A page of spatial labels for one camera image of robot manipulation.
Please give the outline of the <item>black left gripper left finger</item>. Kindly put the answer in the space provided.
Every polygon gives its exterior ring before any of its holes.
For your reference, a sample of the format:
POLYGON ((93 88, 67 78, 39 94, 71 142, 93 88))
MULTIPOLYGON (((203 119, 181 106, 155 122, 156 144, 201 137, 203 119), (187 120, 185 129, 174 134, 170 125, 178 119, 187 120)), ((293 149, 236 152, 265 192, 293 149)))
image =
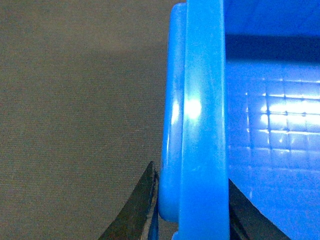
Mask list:
POLYGON ((159 175, 151 161, 113 222, 100 240, 158 240, 159 175))

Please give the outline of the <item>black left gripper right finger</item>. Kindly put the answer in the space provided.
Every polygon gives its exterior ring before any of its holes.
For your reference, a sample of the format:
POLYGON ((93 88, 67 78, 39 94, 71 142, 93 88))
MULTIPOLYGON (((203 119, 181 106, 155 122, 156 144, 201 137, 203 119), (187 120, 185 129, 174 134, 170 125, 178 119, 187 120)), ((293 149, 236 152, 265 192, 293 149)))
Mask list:
POLYGON ((229 226, 231 240, 288 240, 231 181, 229 187, 229 226))

